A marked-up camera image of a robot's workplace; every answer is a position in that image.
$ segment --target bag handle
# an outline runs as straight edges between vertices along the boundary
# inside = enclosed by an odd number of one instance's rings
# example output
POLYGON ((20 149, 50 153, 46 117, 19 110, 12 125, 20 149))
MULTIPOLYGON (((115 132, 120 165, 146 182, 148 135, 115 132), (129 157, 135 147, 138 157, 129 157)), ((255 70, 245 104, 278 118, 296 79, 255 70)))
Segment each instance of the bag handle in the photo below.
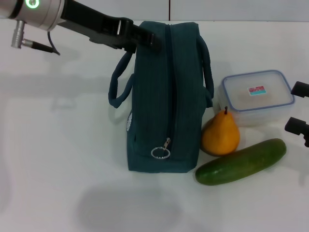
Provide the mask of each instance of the bag handle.
POLYGON ((127 65, 129 64, 132 57, 132 53, 125 53, 125 55, 121 58, 119 61, 115 71, 112 74, 111 84, 110 84, 110 90, 108 93, 108 101, 110 105, 112 105, 115 108, 118 108, 121 103, 129 96, 133 81, 134 81, 134 74, 132 74, 126 84, 126 88, 124 92, 117 97, 117 90, 118 90, 118 78, 122 75, 122 73, 127 68, 127 65))
POLYGON ((211 100, 213 99, 213 92, 214 92, 213 79, 211 74, 211 58, 209 56, 207 45, 200 35, 198 35, 197 37, 197 44, 200 47, 205 85, 206 89, 208 90, 208 93, 210 94, 210 100, 211 100))

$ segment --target white surface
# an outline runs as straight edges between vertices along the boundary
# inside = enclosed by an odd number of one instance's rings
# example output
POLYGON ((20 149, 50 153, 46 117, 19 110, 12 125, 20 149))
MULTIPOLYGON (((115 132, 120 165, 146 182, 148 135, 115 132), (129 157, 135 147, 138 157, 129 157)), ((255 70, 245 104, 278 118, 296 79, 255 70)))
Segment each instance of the white surface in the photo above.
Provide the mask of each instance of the white surface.
POLYGON ((276 121, 289 114, 294 106, 291 90, 279 72, 231 76, 224 80, 224 86, 227 94, 223 84, 217 91, 220 108, 224 109, 227 106, 239 126, 260 125, 276 121), (265 88, 265 93, 250 94, 250 88, 260 86, 265 88))
POLYGON ((106 15, 133 20, 168 20, 168 0, 77 0, 106 15))
POLYGON ((171 0, 172 20, 309 21, 306 0, 171 0))
MULTIPOLYGON (((1 232, 309 231, 309 150, 283 129, 290 116, 309 121, 309 99, 297 99, 278 123, 240 129, 240 148, 276 137, 287 143, 283 160, 254 176, 207 187, 194 172, 129 172, 130 101, 114 110, 107 100, 124 52, 61 27, 52 32, 60 57, 16 50, 14 22, 1 20, 0 29, 1 232)), ((309 82, 308 23, 201 22, 200 31, 216 86, 267 69, 281 70, 290 85, 309 82)), ((26 35, 47 43, 38 29, 26 35)), ((208 109, 204 121, 212 116, 208 109)), ((199 165, 210 159, 201 153, 199 165)))

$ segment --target cable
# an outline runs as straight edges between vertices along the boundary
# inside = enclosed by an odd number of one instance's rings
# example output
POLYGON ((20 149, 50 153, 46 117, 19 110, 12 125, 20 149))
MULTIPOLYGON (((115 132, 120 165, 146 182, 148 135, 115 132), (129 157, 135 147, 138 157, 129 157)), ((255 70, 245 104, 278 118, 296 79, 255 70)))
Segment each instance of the cable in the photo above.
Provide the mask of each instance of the cable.
POLYGON ((50 31, 47 32, 47 37, 48 37, 48 41, 49 41, 51 47, 53 48, 53 52, 56 53, 58 56, 60 56, 60 53, 55 48, 53 41, 52 41, 52 38, 50 37, 50 31))

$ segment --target green cucumber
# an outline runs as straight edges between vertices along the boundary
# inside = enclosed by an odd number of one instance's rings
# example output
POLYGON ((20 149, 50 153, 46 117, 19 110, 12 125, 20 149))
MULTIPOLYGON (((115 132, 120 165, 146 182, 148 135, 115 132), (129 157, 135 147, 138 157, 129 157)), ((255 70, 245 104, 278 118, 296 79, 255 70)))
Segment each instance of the green cucumber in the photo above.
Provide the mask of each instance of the green cucumber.
POLYGON ((278 162, 286 153, 281 139, 270 139, 204 164, 196 171, 203 185, 220 185, 257 173, 278 162))

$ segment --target white wall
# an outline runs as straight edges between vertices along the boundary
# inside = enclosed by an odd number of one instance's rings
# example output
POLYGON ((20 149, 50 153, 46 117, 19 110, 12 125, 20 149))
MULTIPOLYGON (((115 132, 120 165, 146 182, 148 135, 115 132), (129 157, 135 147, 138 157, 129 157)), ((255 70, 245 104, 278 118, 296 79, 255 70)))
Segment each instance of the white wall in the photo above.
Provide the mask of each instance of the white wall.
POLYGON ((168 20, 169 0, 77 0, 106 15, 133 20, 168 20))
POLYGON ((309 0, 171 0, 171 19, 309 21, 309 0))

